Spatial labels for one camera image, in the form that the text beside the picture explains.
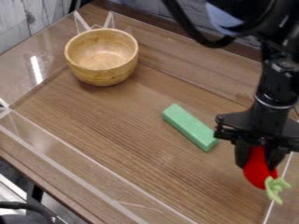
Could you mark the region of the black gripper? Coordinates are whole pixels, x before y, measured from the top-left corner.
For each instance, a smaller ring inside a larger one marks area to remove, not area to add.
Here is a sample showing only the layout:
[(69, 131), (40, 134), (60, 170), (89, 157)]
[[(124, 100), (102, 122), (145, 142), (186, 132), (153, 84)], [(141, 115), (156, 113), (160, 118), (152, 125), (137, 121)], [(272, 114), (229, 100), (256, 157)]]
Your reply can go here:
[(288, 117), (289, 108), (270, 108), (254, 101), (248, 110), (216, 115), (213, 136), (234, 144), (234, 160), (244, 168), (253, 144), (264, 144), (265, 162), (272, 171), (289, 151), (299, 152), (299, 122)]

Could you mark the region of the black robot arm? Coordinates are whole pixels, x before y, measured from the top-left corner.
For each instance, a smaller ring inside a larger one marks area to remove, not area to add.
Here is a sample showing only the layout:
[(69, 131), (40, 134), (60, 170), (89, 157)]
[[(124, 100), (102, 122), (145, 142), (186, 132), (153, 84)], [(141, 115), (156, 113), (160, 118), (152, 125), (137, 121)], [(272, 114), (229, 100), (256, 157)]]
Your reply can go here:
[(258, 146), (273, 170), (285, 155), (299, 152), (299, 123), (289, 110), (299, 104), (299, 0), (205, 0), (209, 21), (222, 34), (209, 40), (197, 30), (177, 0), (162, 0), (190, 38), (208, 48), (234, 39), (256, 38), (261, 48), (261, 75), (253, 103), (242, 112), (216, 115), (213, 136), (234, 145), (237, 166), (248, 163)]

